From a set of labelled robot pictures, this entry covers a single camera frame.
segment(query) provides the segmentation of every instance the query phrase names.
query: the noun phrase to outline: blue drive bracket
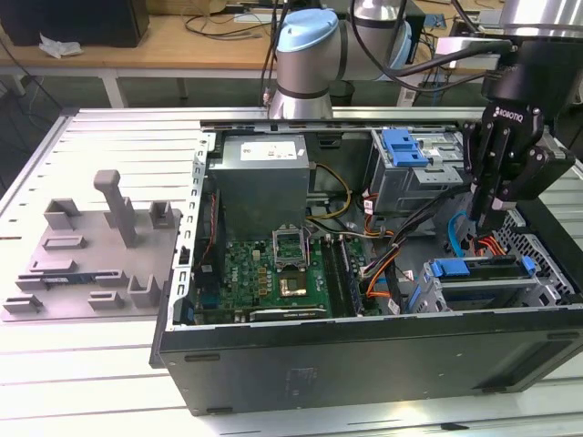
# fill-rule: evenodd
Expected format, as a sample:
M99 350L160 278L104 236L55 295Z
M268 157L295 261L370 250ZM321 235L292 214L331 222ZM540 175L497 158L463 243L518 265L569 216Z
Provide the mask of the blue drive bracket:
M419 143L406 129L383 129L384 148L391 154L395 167L427 167L429 159L423 156Z
M463 259L436 259L429 264L436 278L448 276L469 276L470 270Z

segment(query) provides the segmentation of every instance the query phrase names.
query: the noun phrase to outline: black box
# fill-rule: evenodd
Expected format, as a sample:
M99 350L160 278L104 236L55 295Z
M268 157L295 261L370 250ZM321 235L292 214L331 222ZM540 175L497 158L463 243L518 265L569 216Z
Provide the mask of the black box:
M0 0L2 27L15 46L40 34L82 46L135 47L148 30L146 0Z

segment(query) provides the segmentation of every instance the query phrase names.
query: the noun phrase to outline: aluminum extrusion table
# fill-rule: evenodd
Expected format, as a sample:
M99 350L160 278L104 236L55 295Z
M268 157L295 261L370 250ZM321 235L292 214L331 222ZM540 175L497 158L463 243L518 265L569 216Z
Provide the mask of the aluminum extrusion table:
M389 121L480 114L473 108L336 110L337 117ZM94 170L106 166L120 171L122 194L134 199L134 208L160 198L181 208L191 178L189 142L199 135L199 121L264 117L259 109L182 108L82 110L59 118L0 200L0 298L14 289L15 275L45 229L42 212L49 199L72 197L79 208L104 208L91 180ZM583 178L576 168L565 180L557 189L563 196L571 190L570 201L551 210L558 208L573 224L582 218ZM425 435L446 433L444 423L469 427L455 432L459 437L583 432L583 355L518 394L195 418L168 373L148 366L155 323L0 324L0 433Z

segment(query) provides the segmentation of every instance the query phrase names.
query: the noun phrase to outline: white paper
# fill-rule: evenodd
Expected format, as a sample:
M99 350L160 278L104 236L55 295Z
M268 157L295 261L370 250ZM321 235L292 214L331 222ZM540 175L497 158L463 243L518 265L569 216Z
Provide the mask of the white paper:
M241 161L274 161L279 159L297 159L293 141L265 141L240 145Z
M53 41L43 36L43 34L40 34L40 40L41 43L38 45L38 48L57 59L60 59L62 56L80 55L83 53L79 43L61 43L60 41Z

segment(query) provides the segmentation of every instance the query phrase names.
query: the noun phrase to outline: desk leg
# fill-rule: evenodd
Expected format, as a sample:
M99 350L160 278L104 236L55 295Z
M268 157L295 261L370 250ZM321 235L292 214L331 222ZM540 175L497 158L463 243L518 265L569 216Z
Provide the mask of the desk leg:
M119 86L118 78L115 75L103 75L101 80L106 88L111 107L128 107L128 101L121 86Z
M186 100L189 98L189 88L186 85L186 79L184 77L179 77L176 79L176 85L179 87L179 97L181 100Z
M21 82L22 76L6 76L4 81L6 86L12 90L18 97L23 97L26 94L25 88Z

